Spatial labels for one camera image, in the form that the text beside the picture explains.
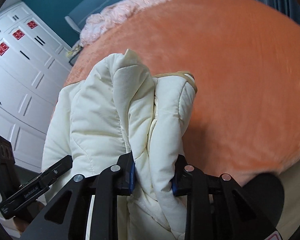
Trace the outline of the person's left hand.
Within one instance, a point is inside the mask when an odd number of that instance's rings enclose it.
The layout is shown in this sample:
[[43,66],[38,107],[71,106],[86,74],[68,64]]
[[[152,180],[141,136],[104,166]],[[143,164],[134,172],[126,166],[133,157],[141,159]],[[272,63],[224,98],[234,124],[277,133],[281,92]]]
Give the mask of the person's left hand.
[[44,207],[45,205],[42,202],[35,201],[20,210],[17,215],[13,217],[17,231],[22,234]]

